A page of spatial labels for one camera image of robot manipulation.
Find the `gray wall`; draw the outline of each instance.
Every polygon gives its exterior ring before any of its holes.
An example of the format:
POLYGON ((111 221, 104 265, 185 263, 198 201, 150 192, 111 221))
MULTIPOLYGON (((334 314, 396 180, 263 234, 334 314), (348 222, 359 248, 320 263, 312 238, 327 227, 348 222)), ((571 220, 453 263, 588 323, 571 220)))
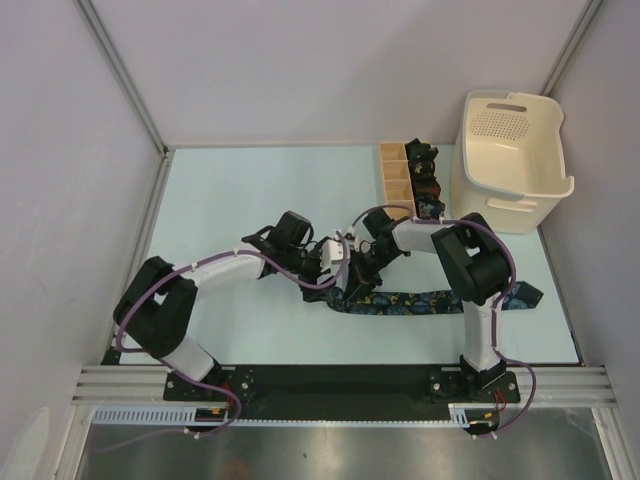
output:
POLYGON ((73 2, 0 3, 0 72, 0 464, 46 406, 43 473, 158 158, 73 2))
POLYGON ((453 143, 538 93, 585 0, 96 0, 169 145, 453 143))
POLYGON ((640 447, 640 2, 602 15, 558 92, 572 197, 544 222, 578 339, 640 447))

